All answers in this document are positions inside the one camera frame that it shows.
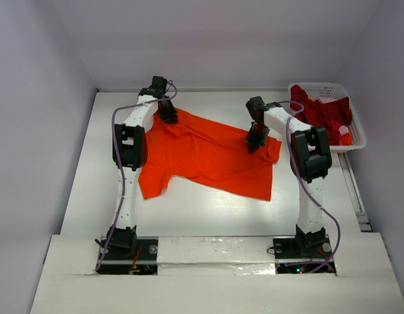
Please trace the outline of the orange t shirt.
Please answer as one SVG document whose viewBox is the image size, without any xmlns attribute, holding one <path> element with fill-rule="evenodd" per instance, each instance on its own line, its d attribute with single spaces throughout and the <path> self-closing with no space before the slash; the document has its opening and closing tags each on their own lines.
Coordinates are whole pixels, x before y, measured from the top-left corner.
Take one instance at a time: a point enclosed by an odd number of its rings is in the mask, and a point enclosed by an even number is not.
<svg viewBox="0 0 404 314">
<path fill-rule="evenodd" d="M 267 137 L 265 146 L 250 153 L 245 130 L 177 112 L 178 122 L 168 124 L 158 114 L 146 133 L 148 157 L 139 185 L 144 199 L 156 198 L 172 177 L 239 196 L 272 199 L 272 168 L 280 158 L 281 141 Z"/>
</svg>

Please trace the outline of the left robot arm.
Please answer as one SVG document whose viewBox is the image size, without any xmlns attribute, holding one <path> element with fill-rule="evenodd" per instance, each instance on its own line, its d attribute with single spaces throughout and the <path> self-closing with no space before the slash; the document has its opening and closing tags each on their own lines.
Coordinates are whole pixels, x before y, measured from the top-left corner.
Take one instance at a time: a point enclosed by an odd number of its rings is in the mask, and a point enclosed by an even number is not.
<svg viewBox="0 0 404 314">
<path fill-rule="evenodd" d="M 167 124 L 178 121 L 177 109 L 172 104 L 176 96 L 168 95 L 173 81 L 154 76 L 151 84 L 139 91 L 137 103 L 119 107 L 111 115 L 113 161 L 119 176 L 115 216 L 103 242 L 103 254 L 118 254 L 122 258 L 136 255 L 137 220 L 135 214 L 136 190 L 149 150 L 147 132 L 155 123 L 155 116 Z"/>
</svg>

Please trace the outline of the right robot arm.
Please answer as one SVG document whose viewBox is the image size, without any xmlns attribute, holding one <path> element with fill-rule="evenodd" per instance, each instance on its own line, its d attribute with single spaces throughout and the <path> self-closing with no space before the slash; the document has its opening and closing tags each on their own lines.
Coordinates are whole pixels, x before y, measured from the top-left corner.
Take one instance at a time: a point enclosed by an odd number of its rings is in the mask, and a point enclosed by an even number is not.
<svg viewBox="0 0 404 314">
<path fill-rule="evenodd" d="M 290 166 L 299 183 L 299 217 L 293 237 L 273 239 L 277 259 L 319 258 L 319 250 L 329 245 L 322 220 L 322 196 L 325 178 L 332 166 L 327 132 L 289 114 L 280 103 L 265 103 L 252 97 L 246 103 L 252 119 L 246 137 L 249 153 L 266 144 L 271 129 L 285 137 Z"/>
</svg>

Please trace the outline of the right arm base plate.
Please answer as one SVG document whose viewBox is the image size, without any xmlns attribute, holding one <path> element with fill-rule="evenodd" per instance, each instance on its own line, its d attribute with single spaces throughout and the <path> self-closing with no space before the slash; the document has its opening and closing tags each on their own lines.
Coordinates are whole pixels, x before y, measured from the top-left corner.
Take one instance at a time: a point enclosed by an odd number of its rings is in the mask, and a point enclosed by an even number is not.
<svg viewBox="0 0 404 314">
<path fill-rule="evenodd" d="M 303 249 L 294 237 L 277 237 L 266 250 L 274 257 L 276 273 L 301 275 L 322 265 L 332 254 L 329 238 Z"/>
</svg>

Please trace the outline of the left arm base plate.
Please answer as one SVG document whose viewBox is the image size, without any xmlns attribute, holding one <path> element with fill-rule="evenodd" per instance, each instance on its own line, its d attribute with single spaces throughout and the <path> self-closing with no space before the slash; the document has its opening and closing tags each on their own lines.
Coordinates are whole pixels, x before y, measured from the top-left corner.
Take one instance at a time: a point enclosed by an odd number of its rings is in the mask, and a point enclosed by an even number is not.
<svg viewBox="0 0 404 314">
<path fill-rule="evenodd" d="M 101 247 L 96 272 L 100 275 L 156 275 L 158 273 L 157 253 L 157 237 L 139 237 L 134 253 L 123 249 L 109 249 L 105 251 L 99 266 L 103 254 L 103 247 Z"/>
</svg>

